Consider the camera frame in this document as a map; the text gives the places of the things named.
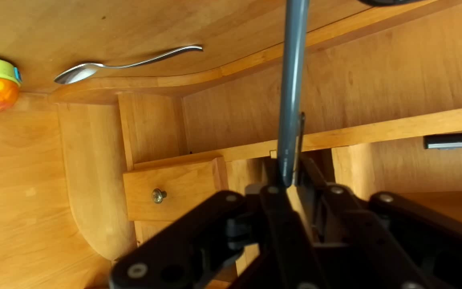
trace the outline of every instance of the wooden drawer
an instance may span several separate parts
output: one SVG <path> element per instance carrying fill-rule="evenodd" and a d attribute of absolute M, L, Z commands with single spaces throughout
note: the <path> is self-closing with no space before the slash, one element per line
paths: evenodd
<path fill-rule="evenodd" d="M 176 220 L 218 189 L 226 189 L 226 172 L 221 157 L 189 164 L 143 169 L 124 173 L 124 188 L 130 220 Z M 154 189 L 167 197 L 157 204 Z"/>

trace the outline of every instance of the green object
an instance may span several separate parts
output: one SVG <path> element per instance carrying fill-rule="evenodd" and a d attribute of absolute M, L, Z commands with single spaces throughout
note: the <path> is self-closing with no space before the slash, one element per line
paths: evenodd
<path fill-rule="evenodd" d="M 0 59 L 0 79 L 6 79 L 21 85 L 19 71 L 8 61 Z"/>

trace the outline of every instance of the metal rod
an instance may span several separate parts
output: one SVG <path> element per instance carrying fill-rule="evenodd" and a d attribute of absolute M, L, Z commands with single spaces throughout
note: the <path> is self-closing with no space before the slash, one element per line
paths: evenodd
<path fill-rule="evenodd" d="M 279 112 L 278 161 L 286 186 L 294 183 L 298 133 L 300 87 L 310 0 L 287 0 L 282 59 L 282 95 Z"/>

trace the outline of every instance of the spoon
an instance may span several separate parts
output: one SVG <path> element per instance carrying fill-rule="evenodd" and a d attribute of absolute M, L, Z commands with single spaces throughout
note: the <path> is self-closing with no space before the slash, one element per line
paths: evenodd
<path fill-rule="evenodd" d="M 157 55 L 154 58 L 143 59 L 143 61 L 138 61 L 138 63 L 122 64 L 122 66 L 108 66 L 108 64 L 103 64 L 103 63 L 80 63 L 80 64 L 72 66 L 67 71 L 61 72 L 55 79 L 55 82 L 61 83 L 61 85 L 69 85 L 69 83 L 75 83 L 75 82 L 80 82 L 83 79 L 88 79 L 93 74 L 96 74 L 98 71 L 101 71 L 101 69 L 128 69 L 128 67 L 146 66 L 146 64 L 151 64 L 151 63 L 156 63 L 156 61 L 162 61 L 162 59 L 167 59 L 167 58 L 172 58 L 175 55 L 186 53 L 186 51 L 202 51 L 202 45 L 178 47 L 178 48 L 168 50 L 168 51 L 165 51 L 162 55 Z"/>

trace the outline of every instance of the metal bolt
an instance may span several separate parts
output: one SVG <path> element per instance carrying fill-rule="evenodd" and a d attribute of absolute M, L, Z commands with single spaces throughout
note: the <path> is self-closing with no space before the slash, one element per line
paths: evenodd
<path fill-rule="evenodd" d="M 138 279 L 148 275 L 148 265 L 146 263 L 133 263 L 128 268 L 128 278 Z"/>
<path fill-rule="evenodd" d="M 162 204 L 164 199 L 167 197 L 167 191 L 164 191 L 164 189 L 154 189 L 152 197 L 154 197 L 154 202 L 156 202 L 156 204 Z"/>
<path fill-rule="evenodd" d="M 228 202 L 236 202 L 237 197 L 236 197 L 234 194 L 228 194 L 228 196 L 226 196 L 226 201 L 228 201 Z"/>
<path fill-rule="evenodd" d="M 379 199 L 383 202 L 393 202 L 393 197 L 390 194 L 379 194 Z"/>
<path fill-rule="evenodd" d="M 406 281 L 401 289 L 424 289 L 419 283 Z"/>
<path fill-rule="evenodd" d="M 278 188 L 278 186 L 268 186 L 268 193 L 278 194 L 278 193 L 279 193 L 279 188 Z"/>
<path fill-rule="evenodd" d="M 313 283 L 298 283 L 297 289 L 318 289 Z"/>
<path fill-rule="evenodd" d="M 330 191 L 332 191 L 334 194 L 343 194 L 343 189 L 342 189 L 340 186 L 332 186 Z"/>

